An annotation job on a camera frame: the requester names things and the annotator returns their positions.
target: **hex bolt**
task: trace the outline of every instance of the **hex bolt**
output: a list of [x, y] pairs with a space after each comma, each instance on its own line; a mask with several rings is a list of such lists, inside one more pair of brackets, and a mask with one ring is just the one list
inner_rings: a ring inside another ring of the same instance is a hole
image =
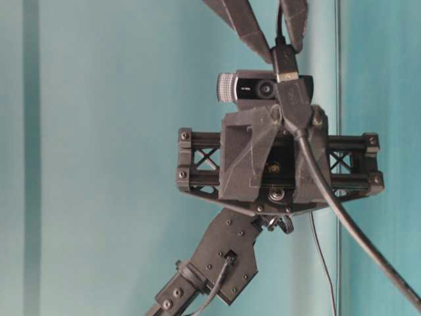
[[172, 293], [172, 295], [175, 297], [175, 298], [181, 298], [182, 296], [183, 296], [183, 290], [181, 289], [181, 288], [176, 288], [176, 289], [174, 289], [174, 291], [173, 291], [173, 293]]
[[189, 139], [189, 134], [186, 133], [186, 132], [182, 132], [181, 139], [182, 140], [188, 140]]
[[162, 303], [162, 307], [168, 311], [172, 307], [172, 300], [164, 300], [164, 303]]

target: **black cable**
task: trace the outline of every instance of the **black cable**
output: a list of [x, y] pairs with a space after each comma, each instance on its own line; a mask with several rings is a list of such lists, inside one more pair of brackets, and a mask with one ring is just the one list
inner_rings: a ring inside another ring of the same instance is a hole
[[282, 35], [282, 6], [279, 0], [278, 17], [276, 19], [276, 37], [280, 38]]
[[316, 183], [318, 189], [324, 196], [328, 205], [333, 209], [342, 225], [348, 230], [349, 234], [357, 241], [357, 243], [363, 248], [363, 250], [378, 264], [383, 272], [389, 277], [389, 279], [400, 289], [400, 291], [407, 297], [407, 299], [413, 304], [415, 308], [421, 313], [421, 298], [418, 294], [405, 282], [403, 277], [392, 267], [387, 259], [377, 250], [373, 243], [367, 238], [362, 230], [348, 215], [346, 210], [343, 208], [341, 202], [333, 194], [328, 186], [328, 183], [324, 179], [319, 166], [317, 165], [314, 155], [312, 154], [309, 141], [305, 137], [305, 133], [298, 133], [300, 136], [296, 138], [301, 151], [303, 152], [304, 158], [309, 166], [311, 176]]
[[316, 232], [316, 225], [314, 225], [314, 217], [313, 212], [309, 213], [310, 215], [310, 224], [311, 224], [311, 231], [313, 234], [314, 243], [316, 244], [317, 248], [317, 254], [322, 262], [324, 274], [326, 275], [326, 278], [328, 279], [329, 287], [330, 287], [330, 303], [332, 305], [332, 316], [336, 316], [336, 306], [335, 306], [335, 293], [334, 293], [334, 285], [332, 284], [332, 280], [329, 275], [328, 266], [326, 265], [326, 262], [324, 261], [324, 256], [322, 252], [322, 248], [320, 247], [320, 243], [318, 241], [317, 232]]
[[227, 257], [225, 260], [224, 265], [222, 266], [221, 272], [218, 275], [218, 278], [216, 279], [215, 285], [213, 286], [212, 290], [210, 291], [208, 297], [206, 298], [205, 302], [196, 309], [193, 313], [185, 315], [185, 316], [198, 316], [208, 306], [211, 301], [216, 297], [219, 290], [221, 289], [222, 283], [224, 282], [226, 273], [228, 272], [228, 268], [231, 266], [234, 259], [232, 257]]

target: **camera mount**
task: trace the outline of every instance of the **camera mount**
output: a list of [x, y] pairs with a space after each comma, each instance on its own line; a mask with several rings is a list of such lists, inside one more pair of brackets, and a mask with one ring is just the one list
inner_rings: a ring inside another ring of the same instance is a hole
[[[328, 118], [311, 106], [313, 82], [300, 76], [306, 0], [280, 0], [270, 49], [248, 0], [203, 0], [273, 72], [239, 70], [218, 78], [218, 99], [235, 102], [220, 133], [178, 133], [176, 184], [186, 194], [221, 205], [192, 258], [155, 297], [147, 316], [179, 316], [208, 294], [196, 316], [218, 295], [228, 305], [257, 273], [253, 246], [266, 227], [293, 231], [296, 215], [330, 206], [369, 256], [421, 311], [421, 299], [353, 222], [341, 203], [384, 190], [377, 134], [329, 136]], [[282, 35], [282, 16], [291, 43]]]

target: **teal curtain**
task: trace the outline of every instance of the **teal curtain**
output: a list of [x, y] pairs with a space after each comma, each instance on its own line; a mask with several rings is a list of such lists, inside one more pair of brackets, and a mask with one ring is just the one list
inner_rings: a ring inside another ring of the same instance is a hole
[[[421, 293], [419, 1], [341, 1], [342, 132], [377, 132], [386, 190], [347, 208]], [[417, 315], [368, 256], [342, 234], [342, 315]]]

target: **screw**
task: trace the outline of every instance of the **screw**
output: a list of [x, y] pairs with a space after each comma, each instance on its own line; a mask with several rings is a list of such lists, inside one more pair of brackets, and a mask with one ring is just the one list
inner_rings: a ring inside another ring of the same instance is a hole
[[182, 133], [182, 140], [188, 140], [189, 139], [189, 134], [186, 132]]
[[269, 198], [274, 201], [281, 201], [285, 197], [285, 191], [282, 189], [270, 189]]
[[278, 164], [274, 163], [273, 165], [269, 166], [269, 172], [270, 173], [279, 173], [281, 171], [281, 168]]
[[175, 298], [181, 298], [181, 297], [183, 296], [183, 290], [182, 290], [181, 288], [176, 288], [176, 289], [173, 291], [172, 295], [173, 295]]
[[164, 300], [162, 307], [168, 311], [172, 307], [172, 300]]

